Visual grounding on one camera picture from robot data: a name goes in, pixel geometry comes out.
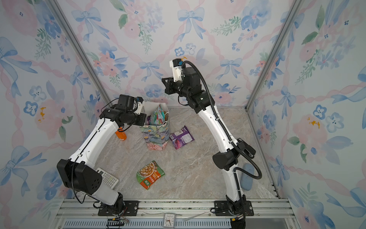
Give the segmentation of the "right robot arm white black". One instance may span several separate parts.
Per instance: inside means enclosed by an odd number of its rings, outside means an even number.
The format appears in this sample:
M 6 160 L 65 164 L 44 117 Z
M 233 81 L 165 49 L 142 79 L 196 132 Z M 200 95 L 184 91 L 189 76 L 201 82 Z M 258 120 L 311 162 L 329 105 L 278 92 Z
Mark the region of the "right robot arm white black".
M 197 68 L 172 67 L 172 77 L 163 78 L 166 94 L 177 94 L 185 97 L 191 107 L 204 121 L 213 135 L 219 152 L 213 155 L 213 161 L 221 169 L 226 185 L 226 201 L 233 229 L 246 227 L 245 199 L 234 169 L 238 157 L 245 149 L 243 141 L 237 141 L 228 131 L 214 104 L 208 86 Z

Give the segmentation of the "floral paper gift bag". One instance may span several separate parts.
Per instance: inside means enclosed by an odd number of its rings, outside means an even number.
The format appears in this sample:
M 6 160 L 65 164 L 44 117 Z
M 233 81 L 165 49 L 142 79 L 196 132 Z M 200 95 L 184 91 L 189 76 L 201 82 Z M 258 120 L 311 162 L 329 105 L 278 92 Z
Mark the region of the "floral paper gift bag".
M 165 112 L 165 122 L 160 126 L 149 125 L 149 116 L 161 105 Z M 145 125 L 140 127 L 143 139 L 149 150 L 163 151 L 170 136 L 169 110 L 165 103 L 144 102 L 143 112 L 147 115 Z

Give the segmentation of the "teal Fox's mint blossom packet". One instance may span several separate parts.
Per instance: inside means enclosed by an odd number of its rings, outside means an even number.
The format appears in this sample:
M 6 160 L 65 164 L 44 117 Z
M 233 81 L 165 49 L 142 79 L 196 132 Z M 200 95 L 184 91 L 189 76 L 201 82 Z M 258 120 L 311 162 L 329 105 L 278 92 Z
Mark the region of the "teal Fox's mint blossom packet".
M 160 126 L 165 122 L 165 112 L 161 105 L 153 111 L 153 113 L 149 116 L 149 125 L 152 126 Z

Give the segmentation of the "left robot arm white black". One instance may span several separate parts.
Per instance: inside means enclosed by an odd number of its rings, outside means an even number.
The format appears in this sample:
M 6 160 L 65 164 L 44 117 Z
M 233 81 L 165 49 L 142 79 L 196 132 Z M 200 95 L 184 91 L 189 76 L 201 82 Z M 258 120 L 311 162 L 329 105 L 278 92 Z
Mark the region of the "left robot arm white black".
M 102 111 L 95 128 L 83 144 L 68 159 L 61 159 L 57 170 L 65 187 L 73 192 L 81 191 L 101 202 L 110 214 L 120 215 L 125 210 L 123 195 L 106 184 L 94 167 L 97 159 L 117 130 L 124 125 L 143 126 L 146 114 L 142 103 L 131 110 L 125 106 L 113 105 Z

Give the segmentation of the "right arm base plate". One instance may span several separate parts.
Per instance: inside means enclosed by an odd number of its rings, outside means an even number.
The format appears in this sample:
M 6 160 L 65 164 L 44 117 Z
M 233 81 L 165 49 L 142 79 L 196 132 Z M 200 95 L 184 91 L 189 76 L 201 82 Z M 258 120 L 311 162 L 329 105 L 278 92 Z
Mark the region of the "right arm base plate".
M 214 201 L 214 207 L 210 209 L 210 212 L 216 216 L 239 217 L 243 214 L 246 217 L 254 216 L 252 203 L 248 200 L 244 200 L 244 204 L 240 200 L 236 202 L 217 200 Z

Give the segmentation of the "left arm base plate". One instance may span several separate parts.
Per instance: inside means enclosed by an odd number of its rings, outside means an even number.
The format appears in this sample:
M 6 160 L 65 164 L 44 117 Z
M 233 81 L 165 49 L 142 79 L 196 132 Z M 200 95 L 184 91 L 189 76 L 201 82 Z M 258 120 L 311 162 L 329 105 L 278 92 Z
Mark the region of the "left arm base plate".
M 101 204 L 98 216 L 137 216 L 140 202 L 138 200 L 124 200 L 115 205 Z

